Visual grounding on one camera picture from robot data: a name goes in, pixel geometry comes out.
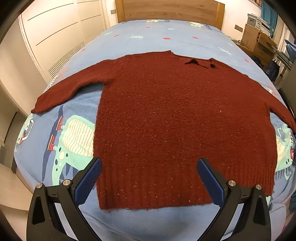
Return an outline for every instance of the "bag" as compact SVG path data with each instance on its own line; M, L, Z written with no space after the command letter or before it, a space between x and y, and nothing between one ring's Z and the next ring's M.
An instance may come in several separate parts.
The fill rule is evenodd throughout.
M279 59L270 61L265 74L268 76L271 82L274 82L279 75Z
M258 57L253 55L250 58L255 62L256 65L258 65L260 67L260 69L262 69L262 63L261 63L261 60Z

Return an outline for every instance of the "floor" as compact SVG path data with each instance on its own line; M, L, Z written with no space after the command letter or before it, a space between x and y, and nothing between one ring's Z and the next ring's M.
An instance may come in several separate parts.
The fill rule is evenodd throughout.
M11 169L0 164L0 208L19 237L26 241L32 193Z

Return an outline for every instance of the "white wardrobe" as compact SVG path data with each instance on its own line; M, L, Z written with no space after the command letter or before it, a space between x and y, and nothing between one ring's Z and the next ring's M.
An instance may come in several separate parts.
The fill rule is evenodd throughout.
M106 29L101 0L35 0L19 21L28 51L47 83Z

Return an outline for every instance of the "wooden headboard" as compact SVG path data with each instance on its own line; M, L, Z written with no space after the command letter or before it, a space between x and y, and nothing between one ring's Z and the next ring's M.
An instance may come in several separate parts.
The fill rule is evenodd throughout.
M222 28L223 3L214 0L115 0L118 22L174 19Z

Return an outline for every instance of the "blue bedspread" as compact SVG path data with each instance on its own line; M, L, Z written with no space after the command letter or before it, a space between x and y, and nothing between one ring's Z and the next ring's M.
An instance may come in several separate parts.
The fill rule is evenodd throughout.
M73 56L48 88L105 59L166 50L177 55L214 58L224 62L259 82L282 101L264 72L220 30L176 20L137 20L113 26ZM102 90L102 84L88 85L63 105L42 115L31 114L28 117L17 140L15 160L32 187L38 182L49 186L58 185L66 178L72 179L91 160L94 124ZM292 165L295 140L287 125L276 115L271 113L270 116L276 131L276 140L270 141L276 141L278 149L274 193L267 198L274 240L286 218L284 203L296 187L295 167ZM218 209L218 206L209 204L109 212L100 210L95 188L86 203L80 206L83 215L103 241L196 241ZM225 237L234 229L240 210L241 206ZM62 213L61 217L67 233L73 237Z

